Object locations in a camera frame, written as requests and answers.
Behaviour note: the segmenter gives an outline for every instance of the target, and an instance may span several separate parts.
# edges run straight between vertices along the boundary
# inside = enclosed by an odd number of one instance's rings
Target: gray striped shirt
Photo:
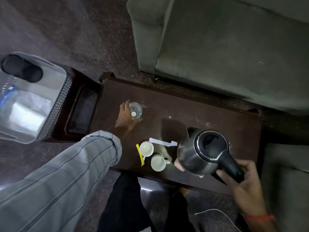
[[[85,136],[0,191],[0,231],[74,231],[96,186],[121,154],[112,133]]]

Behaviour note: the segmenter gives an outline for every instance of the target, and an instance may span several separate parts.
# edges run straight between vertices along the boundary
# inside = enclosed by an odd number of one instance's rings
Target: white cup
[[[161,172],[165,169],[167,164],[170,164],[169,160],[164,160],[163,156],[160,154],[156,154],[151,158],[151,167],[154,171]]]
[[[141,152],[142,156],[148,157],[151,156],[154,152],[154,146],[151,142],[143,142],[139,146],[139,151]]]

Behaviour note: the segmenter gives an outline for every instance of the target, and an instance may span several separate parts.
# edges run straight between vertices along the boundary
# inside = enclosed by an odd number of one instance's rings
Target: clear glass
[[[141,109],[141,105],[139,105],[138,103],[136,102],[132,102],[132,103],[129,103],[129,106],[130,106],[130,111],[131,111],[131,116],[132,116],[132,119],[138,119],[138,118],[142,118],[142,109]]]

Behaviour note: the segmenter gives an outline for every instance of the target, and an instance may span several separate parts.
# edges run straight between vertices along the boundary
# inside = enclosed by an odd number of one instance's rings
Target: kettle lid
[[[208,130],[196,136],[194,145],[198,155],[208,162],[217,162],[219,155],[229,148],[222,134]]]

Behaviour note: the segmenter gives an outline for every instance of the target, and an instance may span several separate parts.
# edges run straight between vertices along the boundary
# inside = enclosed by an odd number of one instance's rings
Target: kettle handle
[[[228,150],[220,156],[218,167],[223,169],[236,182],[241,183],[244,180],[244,172]]]

